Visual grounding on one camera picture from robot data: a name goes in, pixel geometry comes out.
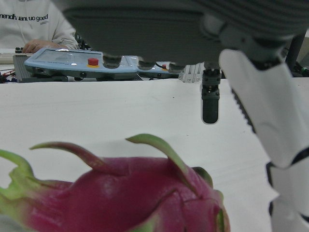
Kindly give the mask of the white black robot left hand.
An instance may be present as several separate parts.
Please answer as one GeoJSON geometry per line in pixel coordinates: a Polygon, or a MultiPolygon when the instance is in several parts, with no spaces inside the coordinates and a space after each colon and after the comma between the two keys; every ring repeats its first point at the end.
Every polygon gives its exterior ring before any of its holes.
{"type": "Polygon", "coordinates": [[[270,204],[274,232],[309,229],[309,103],[282,58],[309,27],[306,0],[56,0],[103,62],[136,55],[140,68],[168,61],[171,72],[204,63],[221,69],[270,158],[279,196],[270,204]]]}

